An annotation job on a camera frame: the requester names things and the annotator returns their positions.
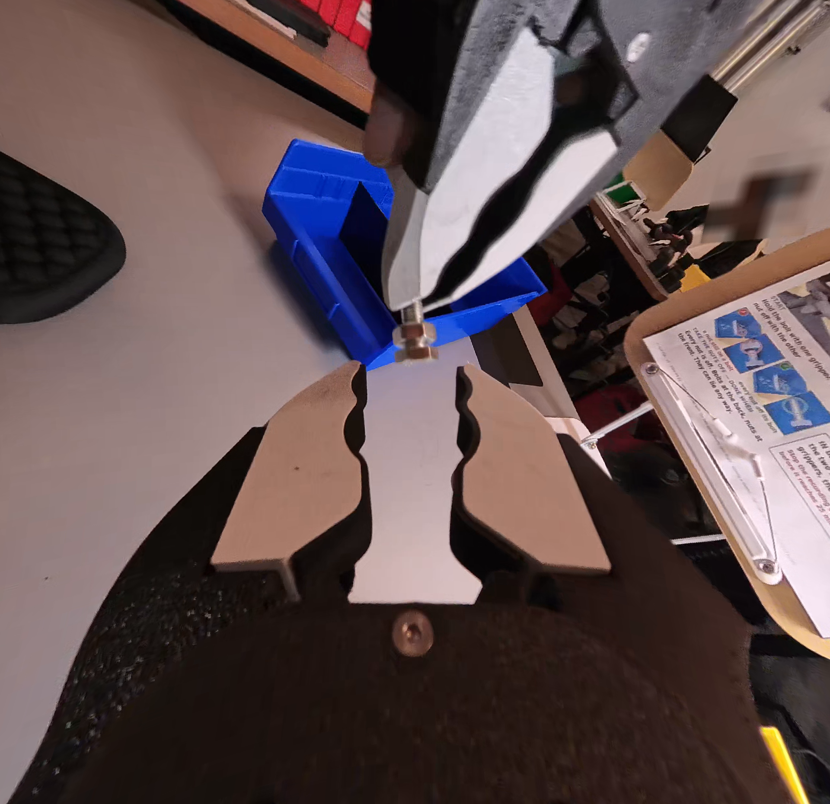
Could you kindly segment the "green plastic bin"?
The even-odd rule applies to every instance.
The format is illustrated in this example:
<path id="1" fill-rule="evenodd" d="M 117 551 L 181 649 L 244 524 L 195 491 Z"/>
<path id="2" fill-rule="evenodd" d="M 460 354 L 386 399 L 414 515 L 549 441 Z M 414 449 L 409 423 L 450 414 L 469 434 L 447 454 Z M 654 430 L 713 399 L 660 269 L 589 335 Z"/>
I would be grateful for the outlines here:
<path id="1" fill-rule="evenodd" d="M 648 207 L 646 196 L 634 182 L 630 182 L 619 176 L 613 183 L 603 189 L 603 195 L 612 203 L 617 210 L 634 210 Z"/>

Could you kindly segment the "red bag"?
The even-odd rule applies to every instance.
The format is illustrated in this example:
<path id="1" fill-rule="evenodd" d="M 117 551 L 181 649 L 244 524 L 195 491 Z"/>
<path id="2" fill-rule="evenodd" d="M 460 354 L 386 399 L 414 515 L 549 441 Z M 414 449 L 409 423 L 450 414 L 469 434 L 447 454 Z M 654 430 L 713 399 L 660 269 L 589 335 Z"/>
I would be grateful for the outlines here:
<path id="1" fill-rule="evenodd" d="M 616 384 L 596 388 L 574 400 L 576 412 L 583 424 L 593 433 L 611 425 L 629 413 L 648 405 L 646 395 L 630 384 Z M 624 452 L 645 443 L 661 439 L 658 418 L 651 409 L 623 423 L 599 438 L 597 448 Z"/>

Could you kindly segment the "black bin divider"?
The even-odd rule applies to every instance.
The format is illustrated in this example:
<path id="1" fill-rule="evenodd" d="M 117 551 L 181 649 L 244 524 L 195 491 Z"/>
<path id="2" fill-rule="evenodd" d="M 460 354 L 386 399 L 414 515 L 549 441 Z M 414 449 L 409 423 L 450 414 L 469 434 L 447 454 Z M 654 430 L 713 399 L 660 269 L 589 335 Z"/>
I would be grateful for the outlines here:
<path id="1" fill-rule="evenodd" d="M 368 188 L 359 182 L 340 229 L 339 239 L 381 301 L 384 300 L 382 256 L 388 223 L 388 218 Z"/>

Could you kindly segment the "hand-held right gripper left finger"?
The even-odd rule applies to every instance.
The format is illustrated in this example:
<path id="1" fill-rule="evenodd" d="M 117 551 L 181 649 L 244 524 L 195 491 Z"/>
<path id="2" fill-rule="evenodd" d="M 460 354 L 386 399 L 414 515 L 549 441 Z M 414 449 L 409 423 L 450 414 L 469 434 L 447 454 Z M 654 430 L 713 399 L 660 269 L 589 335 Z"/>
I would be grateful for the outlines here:
<path id="1" fill-rule="evenodd" d="M 267 422 L 213 551 L 216 572 L 275 572 L 290 600 L 348 599 L 372 539 L 366 403 L 365 366 L 350 361 Z"/>

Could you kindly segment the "black flag panel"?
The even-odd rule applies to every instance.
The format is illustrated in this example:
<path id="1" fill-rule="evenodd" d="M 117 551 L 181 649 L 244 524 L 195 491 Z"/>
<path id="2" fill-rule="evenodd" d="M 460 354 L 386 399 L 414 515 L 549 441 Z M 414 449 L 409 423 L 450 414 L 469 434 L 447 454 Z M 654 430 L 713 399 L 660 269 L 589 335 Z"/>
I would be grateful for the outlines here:
<path id="1" fill-rule="evenodd" d="M 693 163 L 710 151 L 710 142 L 738 98 L 705 74 L 661 125 L 661 131 Z"/>

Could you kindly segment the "aluminium frame rail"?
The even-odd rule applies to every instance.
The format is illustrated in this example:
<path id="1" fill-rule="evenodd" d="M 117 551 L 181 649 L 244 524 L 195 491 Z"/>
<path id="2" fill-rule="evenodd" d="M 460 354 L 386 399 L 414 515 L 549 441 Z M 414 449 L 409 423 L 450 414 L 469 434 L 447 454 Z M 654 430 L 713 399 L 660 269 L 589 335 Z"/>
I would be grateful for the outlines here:
<path id="1" fill-rule="evenodd" d="M 737 95 L 771 64 L 798 54 L 828 27 L 829 0 L 762 0 L 739 40 L 711 71 Z"/>

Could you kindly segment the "black gripper devices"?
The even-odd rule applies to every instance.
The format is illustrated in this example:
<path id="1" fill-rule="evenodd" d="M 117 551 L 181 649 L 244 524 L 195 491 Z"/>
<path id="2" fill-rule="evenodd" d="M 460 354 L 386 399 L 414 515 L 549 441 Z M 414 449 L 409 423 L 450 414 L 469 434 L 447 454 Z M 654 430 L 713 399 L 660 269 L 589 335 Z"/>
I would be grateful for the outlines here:
<path id="1" fill-rule="evenodd" d="M 692 233 L 706 220 L 710 205 L 669 211 L 661 220 L 643 217 L 641 222 L 648 229 L 648 237 L 653 242 L 663 243 L 658 254 L 649 263 L 649 269 L 656 277 L 664 275 L 675 255 L 683 254 L 690 246 Z"/>

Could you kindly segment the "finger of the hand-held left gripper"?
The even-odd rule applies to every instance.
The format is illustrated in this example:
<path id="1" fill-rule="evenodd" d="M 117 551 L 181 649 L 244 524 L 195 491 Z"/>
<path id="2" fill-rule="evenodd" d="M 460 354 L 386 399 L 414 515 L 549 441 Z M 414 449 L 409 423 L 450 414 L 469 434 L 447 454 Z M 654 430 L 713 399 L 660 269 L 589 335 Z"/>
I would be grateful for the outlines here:
<path id="1" fill-rule="evenodd" d="M 425 298 L 428 310 L 461 299 L 524 255 L 617 156 L 609 128 L 569 138 L 534 181 L 510 182 L 476 220 L 471 235 Z"/>
<path id="2" fill-rule="evenodd" d="M 430 193 L 404 170 L 389 172 L 393 204 L 381 281 L 390 309 L 441 306 L 492 279 L 523 251 L 488 251 L 445 298 L 432 298 L 451 258 L 472 238 L 484 206 L 529 161 L 549 130 L 555 58 L 530 29 L 517 39 Z"/>

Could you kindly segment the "person's left hand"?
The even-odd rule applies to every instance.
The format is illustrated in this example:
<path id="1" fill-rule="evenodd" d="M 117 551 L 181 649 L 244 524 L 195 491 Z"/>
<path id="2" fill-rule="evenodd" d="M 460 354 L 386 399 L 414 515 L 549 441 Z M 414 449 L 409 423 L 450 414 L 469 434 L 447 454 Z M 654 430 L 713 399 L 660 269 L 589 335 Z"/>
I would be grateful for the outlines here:
<path id="1" fill-rule="evenodd" d="M 373 166 L 399 166 L 419 124 L 418 115 L 408 104 L 379 85 L 364 130 L 364 157 Z"/>

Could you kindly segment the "flat black device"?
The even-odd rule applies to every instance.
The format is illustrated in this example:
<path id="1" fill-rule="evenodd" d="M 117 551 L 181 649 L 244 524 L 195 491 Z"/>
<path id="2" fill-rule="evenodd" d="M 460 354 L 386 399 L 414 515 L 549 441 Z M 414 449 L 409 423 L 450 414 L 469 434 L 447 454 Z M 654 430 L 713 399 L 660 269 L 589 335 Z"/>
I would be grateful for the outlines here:
<path id="1" fill-rule="evenodd" d="M 246 0 L 274 21 L 290 28 L 323 48 L 328 47 L 331 31 L 317 13 L 300 0 Z"/>

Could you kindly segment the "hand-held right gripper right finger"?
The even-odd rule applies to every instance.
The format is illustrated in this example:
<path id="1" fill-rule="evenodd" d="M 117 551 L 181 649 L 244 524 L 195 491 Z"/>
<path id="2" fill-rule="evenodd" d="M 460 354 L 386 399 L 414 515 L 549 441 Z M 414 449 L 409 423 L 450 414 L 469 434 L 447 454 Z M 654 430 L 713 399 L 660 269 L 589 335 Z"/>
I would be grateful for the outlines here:
<path id="1" fill-rule="evenodd" d="M 476 577 L 496 571 L 605 576 L 611 562 L 559 434 L 483 372 L 456 371 L 451 550 Z"/>

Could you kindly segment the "steel hex bolt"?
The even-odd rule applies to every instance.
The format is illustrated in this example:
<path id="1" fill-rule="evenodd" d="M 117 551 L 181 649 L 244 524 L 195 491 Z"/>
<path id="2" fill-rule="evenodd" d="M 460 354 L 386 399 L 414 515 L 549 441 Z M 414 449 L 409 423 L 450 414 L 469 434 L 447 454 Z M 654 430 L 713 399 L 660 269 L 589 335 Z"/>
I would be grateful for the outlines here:
<path id="1" fill-rule="evenodd" d="M 409 306 L 401 309 L 401 318 L 399 325 L 402 322 L 428 322 L 425 316 L 424 308 L 420 300 L 414 300 Z M 395 347 L 395 363 L 416 363 L 434 361 L 438 358 L 438 353 L 437 350 L 434 348 L 434 344 L 435 342 L 432 344 L 430 348 L 411 348 L 401 350 Z"/>

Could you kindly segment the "blue plastic bin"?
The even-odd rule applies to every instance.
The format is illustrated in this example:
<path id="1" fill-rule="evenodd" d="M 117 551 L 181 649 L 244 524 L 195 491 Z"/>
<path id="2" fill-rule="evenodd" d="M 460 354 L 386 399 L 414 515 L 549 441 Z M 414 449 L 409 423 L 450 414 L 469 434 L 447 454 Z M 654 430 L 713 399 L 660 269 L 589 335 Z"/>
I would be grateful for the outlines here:
<path id="1" fill-rule="evenodd" d="M 371 289 L 339 239 L 362 182 L 389 219 L 388 174 L 360 153 L 296 139 L 266 189 L 262 213 L 290 266 L 345 350 L 368 371 L 392 364 L 399 315 Z"/>

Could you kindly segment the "wooden board stand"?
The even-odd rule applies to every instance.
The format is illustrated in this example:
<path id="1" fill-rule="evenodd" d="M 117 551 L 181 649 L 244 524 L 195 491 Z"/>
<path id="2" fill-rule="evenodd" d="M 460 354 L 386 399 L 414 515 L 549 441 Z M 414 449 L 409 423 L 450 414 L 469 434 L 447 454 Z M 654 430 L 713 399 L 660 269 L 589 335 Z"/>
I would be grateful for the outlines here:
<path id="1" fill-rule="evenodd" d="M 650 211 L 664 208 L 692 173 L 694 164 L 659 129 L 622 169 L 622 178 L 642 194 Z"/>

